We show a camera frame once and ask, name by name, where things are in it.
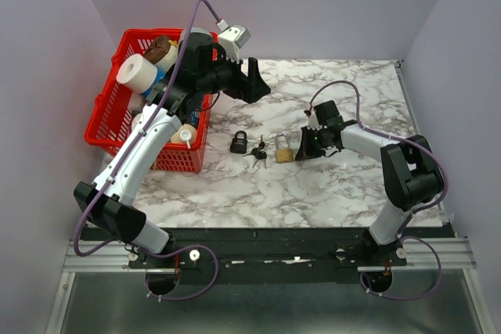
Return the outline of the brass padlock with keys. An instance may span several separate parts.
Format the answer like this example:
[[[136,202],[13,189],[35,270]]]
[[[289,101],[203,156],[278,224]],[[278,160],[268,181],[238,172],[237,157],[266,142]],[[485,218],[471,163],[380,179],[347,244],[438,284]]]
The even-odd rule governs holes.
[[[276,162],[291,163],[294,162],[294,153],[290,147],[290,140],[284,133],[278,134],[275,137],[276,144]]]

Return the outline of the black key bunch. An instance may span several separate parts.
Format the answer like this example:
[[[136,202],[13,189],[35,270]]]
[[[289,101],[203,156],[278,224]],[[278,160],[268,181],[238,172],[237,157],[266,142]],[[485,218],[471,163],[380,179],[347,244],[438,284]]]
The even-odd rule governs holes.
[[[253,156],[254,163],[252,167],[256,167],[258,163],[262,163],[264,168],[267,168],[267,152],[265,151],[265,140],[264,137],[261,136],[258,146],[254,147],[249,153],[244,154],[244,156]]]

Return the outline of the black padlock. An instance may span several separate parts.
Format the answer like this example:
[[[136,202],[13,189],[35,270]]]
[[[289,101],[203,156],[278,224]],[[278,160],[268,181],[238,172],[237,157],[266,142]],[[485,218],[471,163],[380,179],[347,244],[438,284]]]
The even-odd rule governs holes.
[[[240,155],[247,153],[247,133],[245,131],[237,131],[234,134],[229,151]]]

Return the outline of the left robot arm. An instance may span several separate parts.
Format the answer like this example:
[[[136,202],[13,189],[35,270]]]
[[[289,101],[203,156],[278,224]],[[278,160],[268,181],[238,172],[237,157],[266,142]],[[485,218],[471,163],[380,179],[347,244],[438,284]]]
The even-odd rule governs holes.
[[[146,250],[158,268],[173,260],[169,234],[132,206],[147,171],[205,96],[222,92],[251,104],[271,91],[255,58],[248,60],[246,73],[241,70],[240,49],[249,31],[224,22],[218,28],[217,36],[200,28],[176,31],[175,40],[160,35],[144,53],[129,56],[117,68],[115,81],[141,95],[146,105],[106,170],[74,190],[82,211],[78,230],[90,221],[115,239]]]

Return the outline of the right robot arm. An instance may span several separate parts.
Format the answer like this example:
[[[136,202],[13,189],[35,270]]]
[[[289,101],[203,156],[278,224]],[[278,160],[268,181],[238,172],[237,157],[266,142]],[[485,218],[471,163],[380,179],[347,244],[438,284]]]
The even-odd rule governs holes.
[[[425,137],[399,138],[370,130],[357,120],[345,120],[330,100],[305,111],[296,161],[328,157],[351,150],[381,163],[387,202],[369,226],[370,240],[361,244],[361,258],[371,265],[388,256],[418,209],[445,193],[445,177]]]

